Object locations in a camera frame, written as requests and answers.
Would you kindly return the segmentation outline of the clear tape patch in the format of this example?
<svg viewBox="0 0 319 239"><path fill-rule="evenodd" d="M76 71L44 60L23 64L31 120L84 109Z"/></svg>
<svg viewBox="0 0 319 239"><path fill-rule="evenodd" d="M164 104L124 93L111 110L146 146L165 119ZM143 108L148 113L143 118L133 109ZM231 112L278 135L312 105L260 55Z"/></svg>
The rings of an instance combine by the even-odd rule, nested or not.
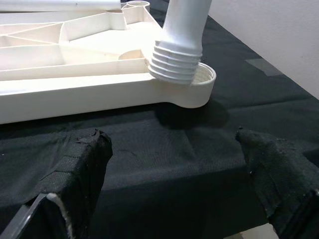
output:
<svg viewBox="0 0 319 239"><path fill-rule="evenodd" d="M272 64L270 64L268 61L266 61L263 58L247 59L246 62L254 66L255 68L261 70L262 72L264 72L266 76L283 75L281 71L279 71L276 67L274 67Z"/></svg>

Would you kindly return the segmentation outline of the white plastic table leg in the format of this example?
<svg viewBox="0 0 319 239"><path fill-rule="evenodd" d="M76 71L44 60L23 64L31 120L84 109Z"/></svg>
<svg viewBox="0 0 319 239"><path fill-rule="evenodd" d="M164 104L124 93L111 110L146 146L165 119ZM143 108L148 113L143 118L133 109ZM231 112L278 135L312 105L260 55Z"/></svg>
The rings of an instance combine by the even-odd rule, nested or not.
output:
<svg viewBox="0 0 319 239"><path fill-rule="evenodd" d="M190 84L202 57L202 36L212 0L170 0L150 74L162 81Z"/></svg>
<svg viewBox="0 0 319 239"><path fill-rule="evenodd" d="M0 12L119 10L120 0L0 0Z"/></svg>

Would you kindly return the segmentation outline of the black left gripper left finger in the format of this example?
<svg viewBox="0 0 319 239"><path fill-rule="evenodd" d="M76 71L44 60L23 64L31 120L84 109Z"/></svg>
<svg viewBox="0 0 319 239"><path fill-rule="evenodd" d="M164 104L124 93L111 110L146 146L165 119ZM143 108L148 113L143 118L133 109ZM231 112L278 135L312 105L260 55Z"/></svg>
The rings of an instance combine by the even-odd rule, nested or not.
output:
<svg viewBox="0 0 319 239"><path fill-rule="evenodd" d="M54 194L72 239L87 239L112 142L98 129L5 137L0 134L0 234L22 205Z"/></svg>

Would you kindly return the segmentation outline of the white plastic table top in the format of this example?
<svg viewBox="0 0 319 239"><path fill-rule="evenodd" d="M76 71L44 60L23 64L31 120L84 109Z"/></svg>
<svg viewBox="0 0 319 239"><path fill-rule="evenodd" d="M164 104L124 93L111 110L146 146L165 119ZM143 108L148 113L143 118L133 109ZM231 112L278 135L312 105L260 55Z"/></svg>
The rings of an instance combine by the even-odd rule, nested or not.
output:
<svg viewBox="0 0 319 239"><path fill-rule="evenodd" d="M193 81L149 71L163 25L145 0L119 10L0 12L0 124L155 103L205 105L215 71Z"/></svg>

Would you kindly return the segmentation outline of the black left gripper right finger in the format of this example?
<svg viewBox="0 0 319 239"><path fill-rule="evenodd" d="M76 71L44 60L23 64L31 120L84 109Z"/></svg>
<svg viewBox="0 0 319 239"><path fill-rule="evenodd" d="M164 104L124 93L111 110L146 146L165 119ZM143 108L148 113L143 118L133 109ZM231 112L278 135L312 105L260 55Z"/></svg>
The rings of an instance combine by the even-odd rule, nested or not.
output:
<svg viewBox="0 0 319 239"><path fill-rule="evenodd" d="M243 128L235 138L279 239L319 239L319 143Z"/></svg>

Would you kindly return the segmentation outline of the black tablecloth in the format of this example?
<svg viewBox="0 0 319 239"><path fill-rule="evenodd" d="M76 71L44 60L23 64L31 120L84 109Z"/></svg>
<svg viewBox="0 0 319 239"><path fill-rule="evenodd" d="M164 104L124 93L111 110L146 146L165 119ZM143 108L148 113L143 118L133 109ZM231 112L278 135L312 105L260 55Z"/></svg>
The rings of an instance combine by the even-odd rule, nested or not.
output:
<svg viewBox="0 0 319 239"><path fill-rule="evenodd" d="M169 0L145 1L163 25ZM201 107L155 103L0 124L9 138L88 129L108 135L113 155L87 239L223 239L270 224L236 132L319 143L318 99L247 63L257 54L210 17L202 44L201 63L216 79ZM72 239L72 230L57 196L39 194L0 239Z"/></svg>

